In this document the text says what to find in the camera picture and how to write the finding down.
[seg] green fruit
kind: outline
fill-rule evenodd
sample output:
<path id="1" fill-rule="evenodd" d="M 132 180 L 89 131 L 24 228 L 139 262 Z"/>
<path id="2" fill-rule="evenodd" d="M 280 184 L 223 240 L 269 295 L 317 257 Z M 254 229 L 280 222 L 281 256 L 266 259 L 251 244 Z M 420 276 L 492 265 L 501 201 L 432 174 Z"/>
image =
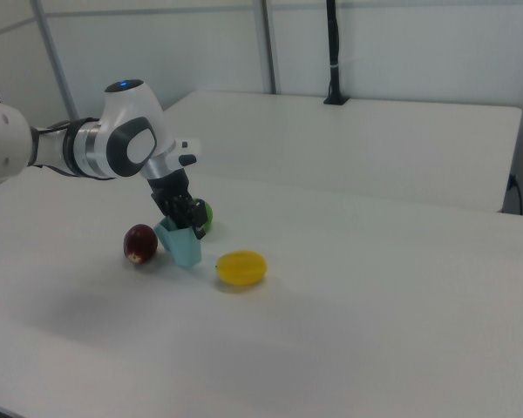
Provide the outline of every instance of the green fruit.
<path id="1" fill-rule="evenodd" d="M 206 205 L 207 222 L 204 225 L 204 228 L 206 231 L 209 231 L 209 228 L 211 228 L 211 222 L 213 221 L 213 209 L 211 209 L 211 206 L 204 199 L 195 199 L 195 201 L 202 201 Z"/>

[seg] white wall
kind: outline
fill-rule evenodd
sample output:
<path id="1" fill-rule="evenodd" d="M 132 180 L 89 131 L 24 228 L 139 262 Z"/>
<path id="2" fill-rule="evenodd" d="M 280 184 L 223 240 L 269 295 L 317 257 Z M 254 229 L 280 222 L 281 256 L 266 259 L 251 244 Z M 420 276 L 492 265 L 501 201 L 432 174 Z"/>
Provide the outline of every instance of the white wall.
<path id="1" fill-rule="evenodd" d="M 168 107 L 195 90 L 264 92 L 251 0 L 43 1 L 80 117 L 105 87 L 145 80 Z"/>
<path id="2" fill-rule="evenodd" d="M 353 2 L 341 2 L 337 17 L 343 92 L 355 98 L 523 109 L 523 4 L 487 5 L 480 0 L 354 3 L 480 5 L 354 7 Z M 323 2 L 274 1 L 270 21 L 278 90 L 326 96 L 329 52 Z M 523 189 L 523 119 L 513 172 Z M 510 192 L 506 211 L 517 210 L 517 199 Z"/>
<path id="3" fill-rule="evenodd" d="M 67 118 L 29 0 L 0 0 L 0 99 L 32 125 Z"/>

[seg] table surface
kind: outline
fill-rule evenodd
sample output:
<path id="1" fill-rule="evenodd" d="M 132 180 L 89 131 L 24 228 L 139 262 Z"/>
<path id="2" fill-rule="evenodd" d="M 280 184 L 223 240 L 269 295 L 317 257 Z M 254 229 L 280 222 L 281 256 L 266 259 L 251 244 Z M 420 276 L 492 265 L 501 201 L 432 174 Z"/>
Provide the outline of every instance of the table surface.
<path id="1" fill-rule="evenodd" d="M 521 110 L 197 91 L 167 111 L 200 172 L 499 211 Z"/>
<path id="2" fill-rule="evenodd" d="M 523 217 L 188 168 L 214 209 L 190 269 L 125 260 L 127 229 L 160 220 L 140 177 L 0 185 L 0 407 L 523 416 Z M 266 258 L 259 286 L 217 280 L 237 249 Z"/>

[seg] apple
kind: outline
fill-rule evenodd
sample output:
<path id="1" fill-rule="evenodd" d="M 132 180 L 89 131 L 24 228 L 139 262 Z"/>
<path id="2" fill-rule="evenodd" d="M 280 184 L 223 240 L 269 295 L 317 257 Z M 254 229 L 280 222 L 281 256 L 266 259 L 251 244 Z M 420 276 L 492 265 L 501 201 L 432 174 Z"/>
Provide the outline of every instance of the apple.
<path id="1" fill-rule="evenodd" d="M 157 235 L 147 225 L 138 224 L 124 236 L 124 255 L 134 264 L 143 264 L 157 251 Z"/>

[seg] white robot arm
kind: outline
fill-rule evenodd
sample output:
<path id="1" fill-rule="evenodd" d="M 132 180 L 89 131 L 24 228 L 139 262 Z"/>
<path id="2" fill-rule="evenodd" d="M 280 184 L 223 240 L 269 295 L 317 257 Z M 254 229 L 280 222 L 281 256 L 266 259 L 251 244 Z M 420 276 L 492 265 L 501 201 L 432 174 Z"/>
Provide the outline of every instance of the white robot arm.
<path id="1" fill-rule="evenodd" d="M 26 166 L 47 166 L 61 174 L 107 180 L 138 172 L 153 199 L 178 228 L 205 235 L 207 213 L 189 194 L 183 168 L 197 160 L 197 141 L 173 138 L 160 104 L 141 80 L 124 80 L 105 89 L 105 109 L 93 118 L 30 127 L 14 108 L 0 104 L 0 179 Z"/>

